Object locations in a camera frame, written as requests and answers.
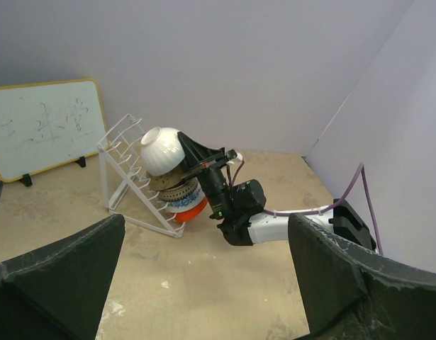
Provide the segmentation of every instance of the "dish rack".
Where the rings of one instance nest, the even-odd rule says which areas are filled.
[[[122,214],[131,223],[168,236],[180,238],[183,235],[186,223],[176,222],[175,217],[177,214],[167,212],[167,203],[157,199],[159,192],[150,190],[151,178],[147,175],[140,160],[140,140],[146,133],[142,128],[141,121],[142,118],[136,119],[131,114],[127,114],[96,143],[99,151],[103,206],[111,214]],[[109,186],[111,184],[111,178],[108,174],[109,165],[119,175],[118,181],[121,181],[111,195],[109,195]],[[142,204],[156,217],[161,226],[158,227],[117,211],[128,190],[134,192],[142,201]]]

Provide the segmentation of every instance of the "white wall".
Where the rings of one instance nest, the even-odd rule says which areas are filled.
[[[334,196],[358,163],[385,255],[436,272],[436,0],[416,0],[307,156]],[[370,222],[361,181],[350,203]]]
[[[109,125],[305,154],[411,2],[2,0],[0,85],[94,77]]]

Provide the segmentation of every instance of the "yellow whiteboard frame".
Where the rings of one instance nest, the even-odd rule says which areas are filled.
[[[0,90],[6,90],[6,89],[21,89],[24,87],[34,87],[34,86],[46,86],[46,85],[55,85],[55,84],[66,84],[66,83],[79,83],[82,81],[92,81],[95,83],[96,86],[96,92],[98,94],[98,101],[99,101],[99,108],[101,109],[101,115],[103,116],[103,124],[104,124],[104,130],[107,131],[107,124],[106,124],[106,118],[104,115],[104,109],[103,109],[103,101],[101,100],[101,91],[99,90],[99,85],[98,82],[93,79],[93,78],[83,78],[83,79],[73,79],[73,80],[62,80],[62,81],[47,81],[47,82],[43,82],[43,83],[32,83],[32,84],[21,84],[21,85],[10,85],[10,86],[0,86]],[[92,152],[91,154],[85,154],[84,157],[90,157],[90,156],[94,156],[95,154],[98,154],[98,152]],[[59,166],[63,166],[66,164],[70,164],[70,163],[74,163],[75,161],[79,160],[78,159],[72,159],[71,161],[66,161],[60,164],[56,164],[53,166],[49,166],[48,168],[45,169],[41,169],[38,171],[34,171],[32,173],[30,173],[30,176],[34,176],[37,174],[41,174],[43,172],[58,168]],[[4,183],[12,183],[12,182],[16,182],[16,181],[20,181],[23,177],[17,177],[17,178],[13,178],[13,179],[7,179],[4,178],[1,173],[0,173],[0,181],[4,182]]]

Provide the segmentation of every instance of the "whiteboard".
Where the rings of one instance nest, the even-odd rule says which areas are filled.
[[[93,79],[0,88],[1,181],[96,154],[105,134]]]

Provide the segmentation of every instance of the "table surface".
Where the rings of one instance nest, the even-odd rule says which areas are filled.
[[[295,154],[242,152],[237,182],[257,179],[267,208],[331,204],[332,196]],[[135,195],[122,211],[152,220]],[[230,246],[206,208],[174,239],[126,223],[126,235],[97,339],[293,339],[308,333],[287,241]],[[78,232],[108,216],[98,157],[4,185],[0,261]]]

